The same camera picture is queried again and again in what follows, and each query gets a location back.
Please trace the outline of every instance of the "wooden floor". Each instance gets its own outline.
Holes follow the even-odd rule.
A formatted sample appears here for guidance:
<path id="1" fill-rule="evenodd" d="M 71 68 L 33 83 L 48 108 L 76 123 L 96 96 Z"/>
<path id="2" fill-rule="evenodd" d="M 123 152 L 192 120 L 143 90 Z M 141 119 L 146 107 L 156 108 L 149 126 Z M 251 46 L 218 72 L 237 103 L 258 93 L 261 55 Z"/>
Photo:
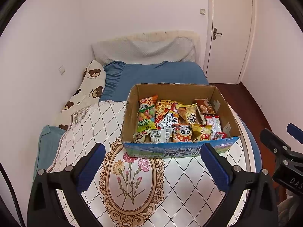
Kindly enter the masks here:
<path id="1" fill-rule="evenodd" d="M 225 100 L 251 131 L 261 153 L 262 166 L 272 175 L 275 170 L 275 156 L 263 143 L 261 143 L 259 137 L 260 132 L 263 129 L 268 128 L 271 130 L 271 128 L 258 104 L 241 82 L 240 84 L 214 85 L 220 90 Z M 280 202 L 286 199 L 285 190 L 275 182 L 274 187 L 279 187 L 277 189 L 279 194 L 278 201 Z"/>

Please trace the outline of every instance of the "wall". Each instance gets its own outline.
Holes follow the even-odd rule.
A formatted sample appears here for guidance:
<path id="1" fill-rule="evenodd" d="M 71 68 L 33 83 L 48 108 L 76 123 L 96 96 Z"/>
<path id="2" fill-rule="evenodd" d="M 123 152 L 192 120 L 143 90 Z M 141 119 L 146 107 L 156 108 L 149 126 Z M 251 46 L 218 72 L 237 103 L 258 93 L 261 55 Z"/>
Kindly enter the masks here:
<path id="1" fill-rule="evenodd" d="M 0 37 L 0 161 L 25 222 L 39 134 L 77 90 L 92 59 L 79 2 L 27 0 Z M 2 176 L 0 195 L 17 219 Z"/>
<path id="2" fill-rule="evenodd" d="M 303 129 L 303 34 L 279 0 L 257 0 L 255 35 L 242 82 L 274 133 L 293 150 L 303 146 L 287 134 L 294 123 Z"/>
<path id="3" fill-rule="evenodd" d="M 91 42 L 157 30 L 193 30 L 200 34 L 203 66 L 208 0 L 83 0 Z"/>

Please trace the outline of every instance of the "silver bolt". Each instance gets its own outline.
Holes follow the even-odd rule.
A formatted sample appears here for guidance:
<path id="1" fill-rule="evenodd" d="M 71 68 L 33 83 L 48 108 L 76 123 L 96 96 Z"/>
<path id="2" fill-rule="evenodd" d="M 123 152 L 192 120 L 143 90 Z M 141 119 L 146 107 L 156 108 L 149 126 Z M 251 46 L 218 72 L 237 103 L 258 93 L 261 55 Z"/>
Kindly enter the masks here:
<path id="1" fill-rule="evenodd" d="M 65 167 L 65 171 L 70 172 L 74 167 L 73 166 L 67 166 Z"/>
<path id="2" fill-rule="evenodd" d="M 265 174 L 265 175 L 267 175 L 268 174 L 268 170 L 262 169 L 262 173 Z"/>
<path id="3" fill-rule="evenodd" d="M 42 175 L 44 173 L 44 169 L 40 169 L 39 171 L 38 171 L 38 175 Z"/>
<path id="4" fill-rule="evenodd" d="M 234 166 L 234 170 L 235 170 L 236 172 L 239 172 L 240 170 L 242 170 L 242 168 L 241 168 L 240 166 Z"/>

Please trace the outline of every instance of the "white door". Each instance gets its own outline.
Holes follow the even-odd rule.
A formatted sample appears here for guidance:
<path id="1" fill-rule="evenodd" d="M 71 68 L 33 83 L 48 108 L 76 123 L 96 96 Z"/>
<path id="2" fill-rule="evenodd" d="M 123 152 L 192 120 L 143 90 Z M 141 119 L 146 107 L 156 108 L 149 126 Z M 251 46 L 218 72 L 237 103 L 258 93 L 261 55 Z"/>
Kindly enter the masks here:
<path id="1" fill-rule="evenodd" d="M 209 83 L 237 83 L 243 66 L 252 16 L 252 0 L 213 0 L 212 42 L 206 76 Z"/>

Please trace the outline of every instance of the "blue cardboard box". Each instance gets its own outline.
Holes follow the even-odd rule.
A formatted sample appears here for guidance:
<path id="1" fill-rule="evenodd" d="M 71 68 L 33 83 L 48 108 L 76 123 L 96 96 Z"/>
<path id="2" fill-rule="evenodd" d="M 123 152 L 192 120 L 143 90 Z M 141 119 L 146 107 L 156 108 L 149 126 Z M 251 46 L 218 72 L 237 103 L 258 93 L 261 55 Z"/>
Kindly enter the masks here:
<path id="1" fill-rule="evenodd" d="M 158 100 L 176 100 L 190 105 L 195 99 L 208 98 L 216 115 L 220 117 L 222 131 L 228 138 L 201 142 L 163 142 L 135 143 L 133 135 L 137 132 L 137 112 L 139 101 L 158 95 Z M 240 137 L 240 130 L 234 116 L 217 87 L 197 84 L 137 84 L 128 96 L 121 141 L 131 157 L 139 158 L 179 158 L 200 156 L 204 143 L 210 143 L 218 153 L 225 153 Z"/>

